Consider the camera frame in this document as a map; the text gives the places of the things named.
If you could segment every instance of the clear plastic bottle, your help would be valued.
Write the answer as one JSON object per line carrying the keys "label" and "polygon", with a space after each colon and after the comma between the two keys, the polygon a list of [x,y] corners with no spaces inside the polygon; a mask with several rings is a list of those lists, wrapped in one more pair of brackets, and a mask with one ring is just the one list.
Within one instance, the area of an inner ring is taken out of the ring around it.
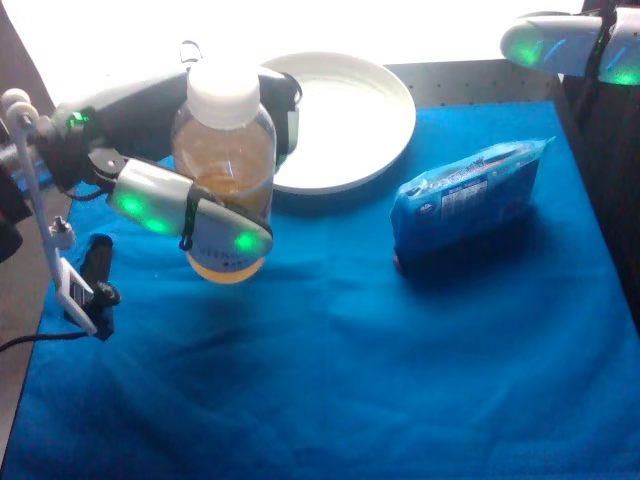
{"label": "clear plastic bottle", "polygon": [[[228,203],[269,221],[276,133],[260,104],[256,69],[199,62],[189,71],[187,101],[178,110],[172,142],[176,169]],[[212,258],[204,265],[187,254],[202,277],[237,283],[256,273],[264,258],[235,271]]]}

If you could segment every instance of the plate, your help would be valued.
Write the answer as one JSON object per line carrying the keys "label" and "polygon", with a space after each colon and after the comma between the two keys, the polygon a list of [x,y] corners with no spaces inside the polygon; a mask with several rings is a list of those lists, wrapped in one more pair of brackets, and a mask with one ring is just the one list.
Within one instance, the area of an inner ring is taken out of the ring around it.
{"label": "plate", "polygon": [[274,188],[334,193],[384,172],[409,143],[413,98],[386,68],[338,53],[297,53],[264,63],[302,86],[298,146],[275,176]]}

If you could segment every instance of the bottle cap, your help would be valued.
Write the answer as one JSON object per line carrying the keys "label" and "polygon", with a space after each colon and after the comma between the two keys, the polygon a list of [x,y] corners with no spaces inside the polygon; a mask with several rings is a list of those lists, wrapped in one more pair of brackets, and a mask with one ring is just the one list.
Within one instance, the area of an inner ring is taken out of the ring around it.
{"label": "bottle cap", "polygon": [[232,130],[242,126],[260,108],[257,70],[233,62],[196,63],[189,70],[187,106],[207,127]]}

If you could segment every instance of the amber liquid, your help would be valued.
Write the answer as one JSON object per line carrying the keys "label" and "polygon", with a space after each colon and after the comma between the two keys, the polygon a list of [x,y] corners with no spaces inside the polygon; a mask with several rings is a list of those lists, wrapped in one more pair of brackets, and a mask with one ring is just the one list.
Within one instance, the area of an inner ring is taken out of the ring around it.
{"label": "amber liquid", "polygon": [[[192,177],[223,201],[245,207],[267,220],[273,190],[271,145],[269,134],[255,123],[230,134],[191,121],[175,136],[173,149],[180,173]],[[203,267],[188,253],[187,259],[200,276],[223,284],[246,280],[264,263],[260,258],[243,270],[217,272]]]}

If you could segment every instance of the blue package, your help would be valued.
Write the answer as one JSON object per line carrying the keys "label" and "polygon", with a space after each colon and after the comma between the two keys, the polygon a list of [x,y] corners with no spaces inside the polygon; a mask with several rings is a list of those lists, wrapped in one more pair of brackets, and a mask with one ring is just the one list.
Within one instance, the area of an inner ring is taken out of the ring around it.
{"label": "blue package", "polygon": [[391,211],[398,259],[411,260],[524,213],[551,140],[499,143],[402,185]]}

